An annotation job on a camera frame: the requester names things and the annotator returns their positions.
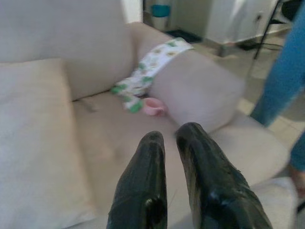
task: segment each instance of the beige couch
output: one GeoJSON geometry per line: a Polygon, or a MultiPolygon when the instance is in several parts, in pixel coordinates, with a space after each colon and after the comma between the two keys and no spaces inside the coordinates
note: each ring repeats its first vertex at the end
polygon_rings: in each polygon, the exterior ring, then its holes
{"type": "Polygon", "coordinates": [[[289,152],[272,133],[236,111],[242,80],[195,51],[186,51],[158,73],[149,91],[165,102],[168,116],[131,114],[108,90],[170,37],[142,23],[125,24],[118,0],[0,3],[0,62],[50,57],[67,61],[79,140],[98,209],[97,219],[73,229],[106,227],[118,179],[140,139],[152,130],[164,136],[169,228],[192,228],[174,138],[186,122],[198,122],[210,132],[259,196],[275,229],[291,226],[293,185],[286,178],[269,180],[285,167],[289,152]]]}

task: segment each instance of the floor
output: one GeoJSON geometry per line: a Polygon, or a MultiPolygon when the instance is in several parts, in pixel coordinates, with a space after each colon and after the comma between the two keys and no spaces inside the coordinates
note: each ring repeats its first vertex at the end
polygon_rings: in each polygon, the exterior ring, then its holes
{"type": "MultiPolygon", "coordinates": [[[[284,41],[285,35],[278,35],[268,38],[266,43],[283,45],[284,41]]],[[[247,79],[246,91],[239,103],[239,110],[247,115],[250,114],[254,104],[261,95],[264,81],[280,51],[262,49],[259,59],[249,73],[254,51],[239,50],[232,55],[221,58],[215,55],[213,48],[205,47],[199,43],[193,44],[193,46],[198,52],[213,59],[222,67],[235,73],[238,77],[247,79]]],[[[291,148],[305,130],[305,94],[301,94],[289,109],[276,119],[269,129],[288,148],[291,148]]],[[[287,175],[287,171],[284,170],[281,174],[285,176],[287,175]]],[[[297,217],[296,221],[295,229],[305,229],[305,210],[297,217]]]]}

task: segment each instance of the couch armrest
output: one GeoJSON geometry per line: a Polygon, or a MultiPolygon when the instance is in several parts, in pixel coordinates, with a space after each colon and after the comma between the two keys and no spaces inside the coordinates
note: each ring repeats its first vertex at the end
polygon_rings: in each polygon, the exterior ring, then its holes
{"type": "MultiPolygon", "coordinates": [[[[138,61],[171,39],[143,23],[128,26],[138,61]]],[[[157,74],[149,94],[167,105],[178,124],[197,122],[211,132],[232,119],[243,91],[243,80],[192,50],[178,55],[157,74]]]]}

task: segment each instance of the person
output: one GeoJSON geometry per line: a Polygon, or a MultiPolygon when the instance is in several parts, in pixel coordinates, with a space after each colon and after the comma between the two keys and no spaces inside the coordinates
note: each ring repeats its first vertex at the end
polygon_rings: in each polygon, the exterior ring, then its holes
{"type": "MultiPolygon", "coordinates": [[[[282,53],[274,63],[264,91],[250,114],[268,127],[305,88],[305,4],[295,18],[282,53]]],[[[290,175],[299,197],[305,198],[305,132],[291,151],[290,175]]]]}

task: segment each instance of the black mat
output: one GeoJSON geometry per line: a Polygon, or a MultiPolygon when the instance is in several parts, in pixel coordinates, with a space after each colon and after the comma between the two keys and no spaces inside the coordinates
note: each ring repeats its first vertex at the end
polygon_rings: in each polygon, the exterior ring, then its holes
{"type": "Polygon", "coordinates": [[[166,34],[172,36],[172,37],[182,37],[186,40],[188,43],[199,43],[202,41],[201,37],[198,37],[194,34],[191,34],[189,32],[185,32],[183,30],[173,30],[173,31],[167,31],[166,34]]]}

